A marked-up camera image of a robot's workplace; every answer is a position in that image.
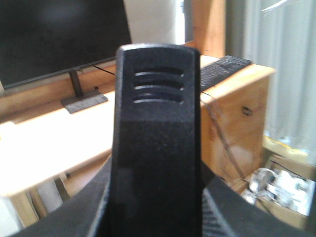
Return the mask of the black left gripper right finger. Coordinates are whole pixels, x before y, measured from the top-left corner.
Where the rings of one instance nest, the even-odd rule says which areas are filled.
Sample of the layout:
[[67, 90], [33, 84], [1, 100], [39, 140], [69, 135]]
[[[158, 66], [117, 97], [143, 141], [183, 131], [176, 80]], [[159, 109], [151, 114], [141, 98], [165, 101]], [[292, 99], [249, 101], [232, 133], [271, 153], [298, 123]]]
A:
[[304, 230], [249, 204], [204, 163], [202, 178], [202, 236], [204, 237], [314, 237], [316, 203]]

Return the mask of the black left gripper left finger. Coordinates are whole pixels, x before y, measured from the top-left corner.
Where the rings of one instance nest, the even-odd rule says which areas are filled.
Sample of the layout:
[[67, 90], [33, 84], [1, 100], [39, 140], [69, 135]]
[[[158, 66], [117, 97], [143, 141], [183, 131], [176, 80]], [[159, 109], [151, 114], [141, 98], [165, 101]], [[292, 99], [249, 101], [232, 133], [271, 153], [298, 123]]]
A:
[[111, 158], [75, 196], [14, 237], [110, 237]]

